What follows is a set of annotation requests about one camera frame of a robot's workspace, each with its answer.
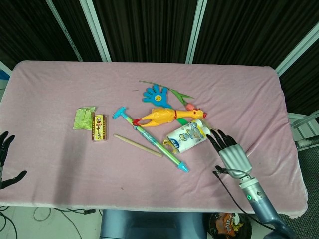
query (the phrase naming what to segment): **rubber chicken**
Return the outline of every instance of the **rubber chicken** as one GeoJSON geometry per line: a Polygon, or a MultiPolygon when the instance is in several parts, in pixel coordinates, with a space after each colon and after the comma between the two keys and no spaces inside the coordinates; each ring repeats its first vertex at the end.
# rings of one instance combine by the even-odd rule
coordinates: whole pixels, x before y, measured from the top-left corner
{"type": "Polygon", "coordinates": [[[205,118],[207,113],[201,109],[193,109],[191,111],[176,111],[170,108],[154,108],[152,113],[139,119],[133,120],[134,126],[154,127],[163,123],[169,123],[178,118],[191,117],[194,119],[205,118]],[[140,120],[151,120],[146,124],[139,124],[140,120]]]}

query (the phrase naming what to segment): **blue cap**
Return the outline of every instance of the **blue cap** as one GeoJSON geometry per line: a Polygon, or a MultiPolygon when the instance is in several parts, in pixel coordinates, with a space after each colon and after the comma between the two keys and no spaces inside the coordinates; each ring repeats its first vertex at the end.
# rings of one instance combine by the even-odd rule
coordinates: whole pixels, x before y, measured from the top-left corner
{"type": "Polygon", "coordinates": [[[186,163],[184,163],[184,162],[181,162],[181,163],[178,165],[178,169],[183,170],[183,171],[186,172],[186,173],[189,172],[189,169],[188,169],[186,163]]]}
{"type": "Polygon", "coordinates": [[[118,108],[115,111],[115,113],[113,114],[113,119],[115,120],[119,116],[123,116],[124,118],[127,117],[127,115],[124,112],[125,112],[125,107],[124,106],[118,108]]]}

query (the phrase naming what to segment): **black cable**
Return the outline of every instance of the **black cable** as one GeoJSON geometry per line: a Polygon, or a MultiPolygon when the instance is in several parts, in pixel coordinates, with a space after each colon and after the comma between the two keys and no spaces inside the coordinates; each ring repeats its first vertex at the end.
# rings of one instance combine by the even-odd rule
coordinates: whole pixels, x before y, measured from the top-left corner
{"type": "Polygon", "coordinates": [[[60,212],[67,218],[67,220],[69,220],[70,223],[73,224],[75,230],[78,232],[78,234],[79,234],[79,236],[80,236],[80,239],[83,239],[82,236],[81,236],[81,234],[80,234],[80,232],[79,232],[79,229],[76,227],[76,225],[74,224],[74,222],[73,222],[67,215],[65,215],[64,212],[62,212],[62,211],[60,211],[60,212]]]}
{"type": "Polygon", "coordinates": [[[239,170],[239,169],[226,169],[226,168],[221,168],[218,169],[217,173],[224,173],[224,172],[240,172],[240,173],[244,173],[245,175],[247,175],[250,179],[252,179],[252,176],[250,176],[249,173],[246,173],[245,171],[239,170]]]}
{"type": "Polygon", "coordinates": [[[5,226],[6,226],[6,218],[4,218],[4,226],[1,228],[0,232],[4,230],[5,226]]]}
{"type": "Polygon", "coordinates": [[[35,208],[34,209],[34,212],[33,212],[33,218],[37,221],[37,222],[43,222],[43,221],[45,221],[45,220],[47,220],[50,216],[51,216],[51,208],[49,208],[49,214],[48,214],[48,216],[46,216],[44,219],[38,219],[38,218],[36,218],[35,217],[35,212],[36,212],[36,210],[38,210],[39,208],[35,208]]]}
{"type": "Polygon", "coordinates": [[[15,238],[18,239],[18,232],[16,231],[16,227],[15,227],[14,222],[10,218],[8,218],[5,214],[3,214],[2,212],[0,212],[0,216],[3,216],[5,219],[9,220],[12,223],[12,225],[14,227],[14,231],[15,231],[15,238]]]}
{"type": "Polygon", "coordinates": [[[54,208],[55,210],[58,210],[60,212],[74,212],[74,213],[79,213],[79,214],[84,214],[84,209],[70,209],[67,208],[67,210],[63,210],[63,209],[58,209],[58,208],[54,208]]]}
{"type": "Polygon", "coordinates": [[[1,206],[0,207],[0,212],[4,212],[5,210],[7,210],[10,206],[1,206]]]}
{"type": "Polygon", "coordinates": [[[234,201],[234,203],[236,204],[236,206],[246,215],[248,216],[250,219],[254,220],[255,222],[257,222],[258,224],[262,225],[263,227],[266,227],[270,230],[276,231],[280,234],[282,234],[282,232],[278,231],[277,229],[271,228],[263,223],[261,223],[260,221],[256,220],[255,218],[253,218],[251,215],[249,215],[247,212],[245,212],[236,202],[236,200],[234,199],[233,195],[231,195],[231,193],[229,192],[228,188],[226,187],[226,185],[223,183],[223,181],[221,180],[221,178],[218,176],[216,171],[213,171],[214,175],[219,179],[219,181],[221,182],[221,184],[224,186],[224,188],[226,189],[226,191],[228,192],[229,196],[231,197],[231,199],[234,201]]]}

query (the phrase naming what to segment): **floor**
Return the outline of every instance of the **floor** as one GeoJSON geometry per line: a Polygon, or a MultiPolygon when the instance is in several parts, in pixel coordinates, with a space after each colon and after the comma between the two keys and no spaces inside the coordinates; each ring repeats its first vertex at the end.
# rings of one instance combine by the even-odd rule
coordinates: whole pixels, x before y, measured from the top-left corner
{"type": "MultiPolygon", "coordinates": [[[[6,80],[0,80],[0,89],[5,88],[6,80]]],[[[0,90],[0,101],[4,90],[0,90]]],[[[291,122],[294,122],[302,117],[298,114],[289,114],[291,122]]],[[[294,140],[308,138],[314,135],[319,135],[319,125],[313,120],[309,124],[303,125],[298,129],[293,130],[294,140]]],[[[37,220],[45,219],[50,213],[48,208],[32,207],[9,207],[4,214],[12,219],[16,225],[19,238],[32,239],[98,239],[101,228],[101,215],[99,211],[95,213],[83,215],[73,212],[65,213],[69,219],[74,222],[74,225],[59,211],[52,209],[50,216],[42,222],[37,220]]],[[[0,230],[4,225],[4,219],[0,217],[0,230]]],[[[262,239],[264,235],[270,232],[256,222],[252,221],[253,233],[252,239],[262,239]]],[[[15,239],[15,232],[12,224],[7,221],[7,226],[0,232],[2,239],[15,239]]]]}
{"type": "Polygon", "coordinates": [[[303,174],[304,183],[308,192],[308,209],[297,219],[290,219],[280,215],[301,239],[317,239],[319,227],[317,226],[319,215],[319,147],[312,147],[298,152],[299,165],[303,174]]]}

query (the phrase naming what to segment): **toy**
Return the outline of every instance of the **toy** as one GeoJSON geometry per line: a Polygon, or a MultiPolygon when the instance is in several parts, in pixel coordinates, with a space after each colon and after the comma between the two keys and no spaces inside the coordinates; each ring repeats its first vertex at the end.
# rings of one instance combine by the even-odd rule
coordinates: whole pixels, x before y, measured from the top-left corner
{"type": "Polygon", "coordinates": [[[95,106],[81,107],[76,110],[73,129],[92,130],[92,113],[95,106]]]}
{"type": "Polygon", "coordinates": [[[153,83],[153,82],[149,82],[149,81],[139,81],[139,82],[149,83],[149,84],[158,85],[158,86],[167,88],[168,90],[170,90],[179,99],[179,101],[184,106],[187,105],[187,102],[184,100],[184,98],[192,98],[193,99],[192,96],[188,96],[188,95],[182,94],[182,93],[178,92],[177,90],[174,90],[174,89],[166,87],[166,86],[162,86],[162,85],[159,85],[159,84],[156,84],[156,83],[153,83]]]}
{"type": "Polygon", "coordinates": [[[193,120],[173,132],[169,133],[163,142],[164,146],[170,146],[173,153],[183,153],[186,150],[207,140],[210,135],[210,126],[200,119],[193,120]]]}
{"type": "Polygon", "coordinates": [[[125,143],[128,143],[128,144],[130,144],[130,145],[136,147],[136,148],[139,148],[139,149],[141,149],[141,150],[144,150],[145,152],[148,152],[148,153],[150,153],[150,154],[152,154],[152,155],[155,155],[156,157],[159,157],[159,158],[162,158],[162,157],[163,157],[162,154],[160,154],[160,153],[158,153],[158,152],[156,152],[156,151],[154,151],[154,150],[151,150],[150,148],[146,148],[145,146],[140,145],[139,143],[136,143],[136,142],[134,142],[134,141],[132,141],[132,140],[130,140],[130,139],[128,139],[128,138],[125,138],[125,137],[120,136],[120,135],[118,135],[118,134],[114,134],[113,136],[114,136],[115,138],[118,138],[119,140],[125,142],[125,143]]]}
{"type": "Polygon", "coordinates": [[[163,87],[162,92],[158,85],[153,85],[153,88],[148,87],[146,92],[143,93],[145,98],[143,102],[151,102],[155,106],[163,106],[165,108],[171,108],[170,104],[167,103],[167,88],[163,87]]]}
{"type": "Polygon", "coordinates": [[[92,140],[94,142],[106,140],[106,115],[92,113],[92,140]]]}
{"type": "MultiPolygon", "coordinates": [[[[115,113],[113,114],[113,119],[116,119],[117,117],[122,116],[130,125],[133,125],[133,120],[125,114],[125,107],[120,107],[115,113]]],[[[167,158],[169,158],[170,161],[172,161],[178,169],[189,172],[189,169],[187,165],[184,162],[179,161],[172,153],[170,153],[166,148],[164,148],[159,142],[156,141],[149,133],[145,131],[140,126],[135,126],[135,130],[137,130],[145,139],[147,139],[148,142],[150,142],[152,145],[154,145],[156,148],[158,148],[167,158]]]]}
{"type": "Polygon", "coordinates": [[[192,111],[193,109],[195,109],[195,105],[193,105],[192,103],[187,103],[185,108],[188,110],[188,111],[192,111]]]}
{"type": "Polygon", "coordinates": [[[205,118],[206,113],[200,109],[192,111],[177,111],[170,108],[154,108],[152,113],[139,119],[133,120],[133,125],[141,127],[158,126],[163,123],[169,123],[181,117],[191,117],[194,119],[205,118]],[[147,124],[139,124],[140,120],[151,120],[147,124]]]}

